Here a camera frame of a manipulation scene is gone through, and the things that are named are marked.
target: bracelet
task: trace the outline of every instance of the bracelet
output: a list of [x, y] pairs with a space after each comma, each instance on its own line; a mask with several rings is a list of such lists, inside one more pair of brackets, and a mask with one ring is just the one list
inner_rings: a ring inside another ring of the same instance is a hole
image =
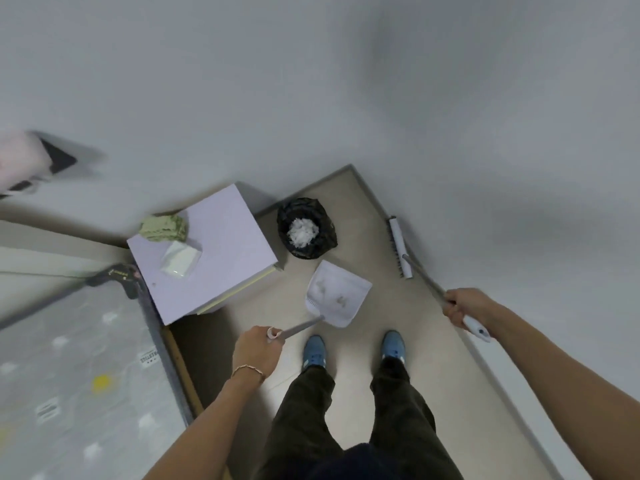
[[266, 377], [264, 376], [264, 374], [262, 373], [262, 371], [261, 371], [260, 369], [258, 369], [257, 367], [254, 367], [254, 366], [249, 365], [249, 364], [247, 364], [247, 363], [244, 363], [244, 364], [242, 364], [242, 365], [238, 365], [238, 366], [234, 369], [234, 371], [233, 371], [233, 372], [231, 372], [231, 377], [235, 376], [237, 371], [239, 371], [240, 369], [244, 369], [245, 367], [246, 367], [247, 369], [252, 369], [252, 370], [254, 370], [254, 371], [258, 372], [258, 374], [260, 374], [260, 384], [262, 384], [262, 383], [264, 382], [264, 380], [266, 379]]

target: black garbage bag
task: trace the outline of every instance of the black garbage bag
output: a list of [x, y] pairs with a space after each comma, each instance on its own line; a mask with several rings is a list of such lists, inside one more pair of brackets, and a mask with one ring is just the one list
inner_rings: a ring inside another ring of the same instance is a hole
[[[318, 234], [303, 248], [297, 248], [288, 232], [295, 219], [309, 219], [318, 226]], [[335, 227], [322, 204], [314, 198], [300, 197], [278, 209], [278, 234], [286, 249], [296, 258], [317, 259], [338, 245]]]

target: person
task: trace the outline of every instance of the person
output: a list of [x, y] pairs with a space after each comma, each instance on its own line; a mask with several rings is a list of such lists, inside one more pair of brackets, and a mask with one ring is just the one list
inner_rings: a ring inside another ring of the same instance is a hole
[[[476, 318], [509, 354], [564, 441], [594, 479], [640, 475], [640, 404], [572, 359], [542, 333], [477, 289], [447, 291], [443, 313], [464, 327]], [[253, 393], [276, 368], [282, 341], [268, 343], [268, 327], [240, 336], [233, 373], [216, 400], [190, 425], [145, 480], [217, 480], [236, 425]], [[368, 444], [346, 451], [324, 422], [333, 379], [319, 336], [307, 342], [303, 368], [280, 406], [255, 474], [258, 480], [322, 478], [460, 479], [436, 436], [433, 415], [410, 384], [398, 332], [388, 332], [371, 381], [376, 405]]]

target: pink object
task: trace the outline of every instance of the pink object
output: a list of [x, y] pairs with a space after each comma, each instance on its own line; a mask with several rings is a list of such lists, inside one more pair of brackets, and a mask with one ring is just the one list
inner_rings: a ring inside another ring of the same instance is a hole
[[235, 185], [180, 212], [188, 222], [187, 244], [202, 251], [183, 279], [160, 269], [171, 242], [140, 234], [127, 242], [165, 325], [191, 314], [277, 262]]
[[23, 180], [50, 177], [49, 167], [51, 158], [36, 135], [18, 132], [0, 141], [0, 193]]

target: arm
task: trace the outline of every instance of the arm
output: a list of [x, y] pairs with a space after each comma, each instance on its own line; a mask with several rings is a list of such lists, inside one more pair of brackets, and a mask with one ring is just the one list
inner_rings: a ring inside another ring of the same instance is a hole
[[[267, 329], [255, 326], [240, 336], [234, 351], [233, 370], [249, 364], [260, 370], [265, 378], [273, 373], [283, 342], [267, 343]], [[238, 370], [227, 380], [216, 400], [178, 437], [144, 480], [220, 478], [240, 414], [261, 383], [258, 372], [249, 368]]]
[[597, 480], [640, 472], [640, 403], [572, 359], [505, 306], [476, 289], [447, 291], [454, 325], [480, 321], [503, 346], [582, 466]]

